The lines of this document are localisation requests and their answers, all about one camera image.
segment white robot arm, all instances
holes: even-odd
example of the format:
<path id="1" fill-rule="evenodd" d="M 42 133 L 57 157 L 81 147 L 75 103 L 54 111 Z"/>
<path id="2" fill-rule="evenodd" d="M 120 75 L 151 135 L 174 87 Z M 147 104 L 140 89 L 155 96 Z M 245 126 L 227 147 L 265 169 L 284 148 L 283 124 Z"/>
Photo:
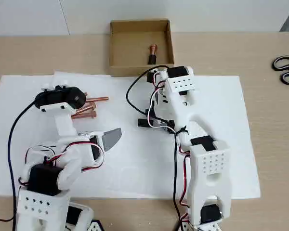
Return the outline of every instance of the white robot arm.
<path id="1" fill-rule="evenodd" d="M 216 230 L 217 223 L 230 216 L 231 181 L 229 177 L 229 147 L 224 141 L 216 140 L 197 108 L 197 84 L 190 67 L 179 66 L 162 71 L 152 71 L 155 92 L 147 111 L 150 127 L 166 127 L 179 131 L 176 138 L 180 149 L 190 157 L 191 180 L 187 190 L 188 222 L 195 230 Z M 171 123 L 157 121 L 153 116 Z"/>
<path id="2" fill-rule="evenodd" d="M 54 117 L 59 140 L 51 148 L 42 146 L 51 154 L 27 152 L 19 179 L 24 187 L 19 190 L 16 230 L 64 231 L 67 224 L 74 231 L 93 230 L 97 224 L 92 222 L 92 209 L 70 203 L 69 188 L 81 172 L 102 165 L 104 152 L 120 139 L 121 129 L 77 134 L 71 116 L 85 104 L 86 95 L 75 87 L 44 89 L 35 102 L 41 113 Z"/>

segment scissors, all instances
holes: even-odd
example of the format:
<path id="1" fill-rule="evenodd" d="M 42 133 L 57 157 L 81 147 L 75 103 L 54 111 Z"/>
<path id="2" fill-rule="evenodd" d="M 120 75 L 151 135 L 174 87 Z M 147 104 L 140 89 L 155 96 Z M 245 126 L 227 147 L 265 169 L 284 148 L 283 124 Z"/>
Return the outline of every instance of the scissors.
<path id="1" fill-rule="evenodd" d="M 280 81 L 282 81 L 282 83 L 289 85 L 289 80 L 287 80 L 287 78 L 289 77 L 289 64 L 284 65 L 284 66 L 278 66 L 277 63 L 282 61 L 282 60 L 286 60 L 289 61 L 289 55 L 284 55 L 284 56 L 280 56 L 277 57 L 273 62 L 272 62 L 272 69 L 275 71 L 286 71 L 287 72 L 281 74 L 280 76 Z"/>

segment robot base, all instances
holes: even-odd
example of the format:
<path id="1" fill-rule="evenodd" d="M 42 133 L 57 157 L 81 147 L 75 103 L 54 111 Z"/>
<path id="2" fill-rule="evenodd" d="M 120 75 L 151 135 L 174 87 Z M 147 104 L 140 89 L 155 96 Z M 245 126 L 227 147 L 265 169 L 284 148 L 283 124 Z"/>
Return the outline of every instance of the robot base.
<path id="1" fill-rule="evenodd" d="M 56 196 L 19 190 L 17 231 L 103 231 L 90 207 L 70 202 L 69 190 Z"/>

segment wooden table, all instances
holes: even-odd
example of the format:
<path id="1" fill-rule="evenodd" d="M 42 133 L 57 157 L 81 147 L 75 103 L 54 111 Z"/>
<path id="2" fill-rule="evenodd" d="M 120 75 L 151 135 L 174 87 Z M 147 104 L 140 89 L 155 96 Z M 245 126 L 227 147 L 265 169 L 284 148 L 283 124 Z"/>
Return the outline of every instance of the wooden table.
<path id="1" fill-rule="evenodd" d="M 0 38 L 0 76 L 54 70 L 107 74 L 108 35 Z M 270 64 L 289 55 L 289 33 L 174 33 L 176 65 L 196 75 L 239 75 L 256 156 L 261 199 L 233 201 L 224 231 L 289 230 L 289 86 Z M 107 231 L 170 231 L 176 220 L 167 200 L 82 200 Z M 12 214 L 0 197 L 0 217 Z M 0 231 L 10 230 L 0 224 Z"/>

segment open cardboard box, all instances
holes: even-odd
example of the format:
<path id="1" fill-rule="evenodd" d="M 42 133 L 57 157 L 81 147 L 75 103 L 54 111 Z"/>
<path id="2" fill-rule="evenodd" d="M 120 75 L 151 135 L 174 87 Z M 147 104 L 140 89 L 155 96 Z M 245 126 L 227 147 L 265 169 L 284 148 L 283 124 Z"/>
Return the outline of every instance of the open cardboard box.
<path id="1" fill-rule="evenodd" d="M 168 19 L 111 21 L 110 74 L 138 76 L 155 66 L 148 65 L 149 47 L 157 44 L 156 65 L 173 67 L 174 57 Z"/>

